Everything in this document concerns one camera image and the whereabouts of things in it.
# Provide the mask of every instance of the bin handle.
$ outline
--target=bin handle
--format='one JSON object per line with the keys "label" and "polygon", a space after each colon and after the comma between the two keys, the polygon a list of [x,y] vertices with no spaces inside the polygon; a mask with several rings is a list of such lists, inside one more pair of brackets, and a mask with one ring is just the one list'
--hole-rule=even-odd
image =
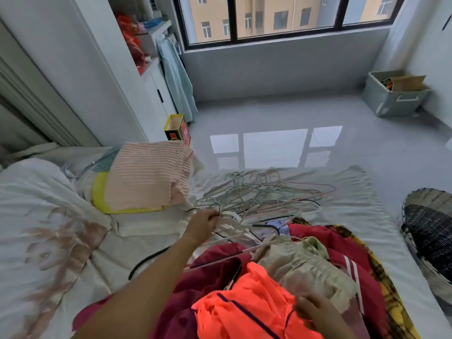
{"label": "bin handle", "polygon": [[419,95],[416,96],[416,98],[405,98],[403,100],[400,99],[401,97],[402,95],[399,95],[399,97],[397,98],[397,102],[419,101]]}

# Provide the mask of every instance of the black and white woven basket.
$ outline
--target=black and white woven basket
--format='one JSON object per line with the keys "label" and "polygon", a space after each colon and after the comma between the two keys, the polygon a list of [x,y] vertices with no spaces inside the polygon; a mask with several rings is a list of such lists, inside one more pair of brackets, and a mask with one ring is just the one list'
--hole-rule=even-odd
{"label": "black and white woven basket", "polygon": [[452,304],[452,195],[438,189],[410,193],[401,232],[433,294]]}

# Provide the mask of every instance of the gray plastic bin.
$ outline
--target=gray plastic bin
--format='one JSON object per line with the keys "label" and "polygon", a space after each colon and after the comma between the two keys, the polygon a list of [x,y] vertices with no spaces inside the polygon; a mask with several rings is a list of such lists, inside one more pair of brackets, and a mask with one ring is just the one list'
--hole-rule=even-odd
{"label": "gray plastic bin", "polygon": [[406,75],[401,70],[370,72],[367,76],[363,100],[377,117],[403,117],[414,113],[430,89],[411,92],[392,92],[380,81]]}

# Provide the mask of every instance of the yellow folded garment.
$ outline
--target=yellow folded garment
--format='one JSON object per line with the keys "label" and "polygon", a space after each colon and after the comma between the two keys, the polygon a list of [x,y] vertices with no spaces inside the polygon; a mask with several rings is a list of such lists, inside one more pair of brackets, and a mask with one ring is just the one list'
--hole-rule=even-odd
{"label": "yellow folded garment", "polygon": [[96,179],[93,184],[93,205],[99,211],[104,214],[127,214],[127,213],[148,213],[151,211],[161,211],[164,210],[165,207],[161,207],[160,209],[148,209],[148,208],[129,208],[114,211],[109,205],[105,202],[105,184],[107,183],[107,178],[109,176],[108,172],[98,173]]}

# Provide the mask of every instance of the person's left hand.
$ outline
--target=person's left hand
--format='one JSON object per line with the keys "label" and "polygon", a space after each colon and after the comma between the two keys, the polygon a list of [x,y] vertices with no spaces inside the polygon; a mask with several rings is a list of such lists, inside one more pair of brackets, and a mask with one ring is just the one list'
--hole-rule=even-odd
{"label": "person's left hand", "polygon": [[200,209],[190,219],[182,239],[199,247],[212,236],[212,231],[220,222],[220,214],[215,209]]}

